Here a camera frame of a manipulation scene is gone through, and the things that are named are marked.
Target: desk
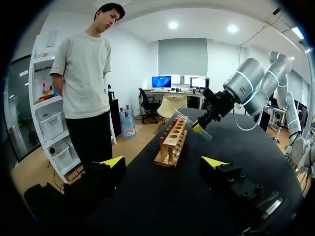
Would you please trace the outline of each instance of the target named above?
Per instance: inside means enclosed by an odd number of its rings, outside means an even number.
[[[191,108],[179,111],[191,120],[205,112]],[[236,118],[243,128],[254,125],[248,116],[236,114]],[[266,132],[260,127],[241,131],[231,113],[208,125],[211,141],[187,128],[178,164],[170,169],[153,164],[153,160],[159,151],[159,138],[172,121],[127,166],[115,193],[88,217],[92,227],[108,232],[104,235],[238,235],[244,216],[209,190],[199,175],[203,155],[234,162],[253,182],[278,190],[288,200],[270,216],[269,220],[276,221],[271,232],[290,222],[303,200],[301,187],[289,162]]]
[[[199,97],[199,109],[202,108],[203,95],[201,93],[192,93],[192,92],[175,92],[175,91],[165,91],[165,90],[152,90],[144,91],[146,94],[161,94],[161,95],[183,95],[188,97]]]
[[[272,128],[276,133],[277,135],[280,134],[280,131],[281,131],[281,127],[279,127],[279,129],[277,130],[273,125],[275,124],[275,112],[280,112],[282,115],[281,115],[281,123],[283,124],[284,123],[284,118],[285,118],[285,115],[286,115],[286,111],[285,110],[282,110],[282,109],[279,109],[279,108],[270,108],[270,106],[264,106],[265,108],[268,108],[272,111],[273,113],[273,118],[272,118],[272,122],[271,122],[271,126],[270,128]]]

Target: yellow triangle marker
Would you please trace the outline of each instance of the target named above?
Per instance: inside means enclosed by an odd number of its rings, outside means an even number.
[[[205,157],[205,156],[202,156],[201,158],[203,158],[206,162],[208,162],[208,164],[210,166],[212,166],[213,169],[216,169],[216,167],[219,166],[219,165],[222,165],[222,164],[226,165],[227,164],[225,162],[217,161],[215,159],[211,159],[211,158]]]
[[[122,159],[123,157],[124,157],[124,156],[115,157],[115,158],[109,159],[109,160],[107,160],[107,161],[99,162],[99,164],[106,164],[106,165],[109,165],[110,168],[112,169],[113,166],[115,166],[116,163],[119,162],[120,159]]]

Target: robotic arm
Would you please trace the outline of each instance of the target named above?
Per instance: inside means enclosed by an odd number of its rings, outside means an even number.
[[[279,107],[287,108],[286,120],[290,133],[285,156],[297,172],[302,172],[310,162],[315,161],[315,148],[311,150],[311,142],[300,137],[302,129],[293,94],[287,90],[288,73],[292,70],[292,62],[287,56],[277,52],[270,52],[269,57],[271,65],[265,73],[259,62],[248,58],[235,71],[232,78],[223,84],[224,91],[214,94],[210,89],[205,89],[203,95],[206,98],[207,112],[199,117],[192,127],[195,132],[199,132],[212,120],[220,121],[234,108],[235,103],[242,104],[251,116],[256,116],[277,89]]]

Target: beige chair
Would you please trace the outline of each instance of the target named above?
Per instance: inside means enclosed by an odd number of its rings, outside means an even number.
[[[175,109],[180,107],[187,107],[187,97],[180,95],[164,95],[162,104],[158,108],[157,113],[164,118],[171,118]]]

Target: glass wall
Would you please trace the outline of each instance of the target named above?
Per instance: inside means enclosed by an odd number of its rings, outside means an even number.
[[[15,159],[21,161],[40,146],[29,102],[29,66],[31,56],[14,61],[8,69],[4,88],[4,117],[8,137]]]

